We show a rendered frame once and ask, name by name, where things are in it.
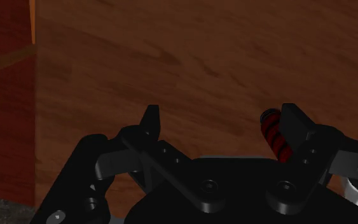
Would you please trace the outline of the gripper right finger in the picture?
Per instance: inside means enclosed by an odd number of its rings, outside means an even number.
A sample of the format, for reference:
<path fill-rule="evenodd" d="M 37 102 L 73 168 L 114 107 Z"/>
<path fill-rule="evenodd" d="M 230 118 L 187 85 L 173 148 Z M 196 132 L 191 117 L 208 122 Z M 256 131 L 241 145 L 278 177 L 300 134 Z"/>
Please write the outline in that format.
<path fill-rule="evenodd" d="M 317 187 L 327 186 L 333 175 L 348 178 L 358 190 L 358 140 L 313 122 L 293 103 L 284 103 L 279 110 L 279 131 L 293 154 L 267 189 L 270 207 L 285 215 L 299 214 Z"/>

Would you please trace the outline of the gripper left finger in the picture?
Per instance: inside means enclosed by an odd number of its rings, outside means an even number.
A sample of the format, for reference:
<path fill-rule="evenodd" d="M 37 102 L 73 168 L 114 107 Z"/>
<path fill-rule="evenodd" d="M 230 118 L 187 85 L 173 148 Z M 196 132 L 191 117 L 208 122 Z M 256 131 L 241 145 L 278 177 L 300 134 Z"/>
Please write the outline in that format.
<path fill-rule="evenodd" d="M 222 184 L 159 135 L 159 108 L 150 105 L 139 124 L 112 139 L 83 137 L 30 224 L 221 224 Z M 124 173 L 145 196 L 112 222 L 106 192 Z"/>

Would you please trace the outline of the white curved object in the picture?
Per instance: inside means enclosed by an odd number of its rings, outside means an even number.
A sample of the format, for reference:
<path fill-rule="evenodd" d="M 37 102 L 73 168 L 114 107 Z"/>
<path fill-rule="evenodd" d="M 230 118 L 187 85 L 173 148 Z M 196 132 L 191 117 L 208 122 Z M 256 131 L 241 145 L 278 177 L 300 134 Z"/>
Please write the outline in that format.
<path fill-rule="evenodd" d="M 344 197 L 358 206 L 358 190 L 350 183 L 348 178 L 341 178 Z"/>

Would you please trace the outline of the red wooden cabinet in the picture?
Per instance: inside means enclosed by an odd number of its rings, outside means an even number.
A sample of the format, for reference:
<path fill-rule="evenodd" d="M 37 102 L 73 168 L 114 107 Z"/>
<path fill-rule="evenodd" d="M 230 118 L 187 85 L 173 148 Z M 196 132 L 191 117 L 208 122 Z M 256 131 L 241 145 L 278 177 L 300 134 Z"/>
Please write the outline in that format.
<path fill-rule="evenodd" d="M 34 204 L 32 0 L 0 0 L 0 199 Z"/>

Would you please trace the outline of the red and black ribbed cylinder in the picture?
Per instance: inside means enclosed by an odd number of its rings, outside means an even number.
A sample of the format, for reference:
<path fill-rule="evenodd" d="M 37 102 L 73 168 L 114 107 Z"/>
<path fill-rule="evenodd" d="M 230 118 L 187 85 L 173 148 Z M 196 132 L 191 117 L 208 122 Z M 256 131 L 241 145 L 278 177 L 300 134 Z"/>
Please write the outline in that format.
<path fill-rule="evenodd" d="M 260 116 L 261 133 L 277 160 L 286 163 L 293 151 L 279 131 L 280 116 L 279 109 L 270 108 L 264 111 Z"/>

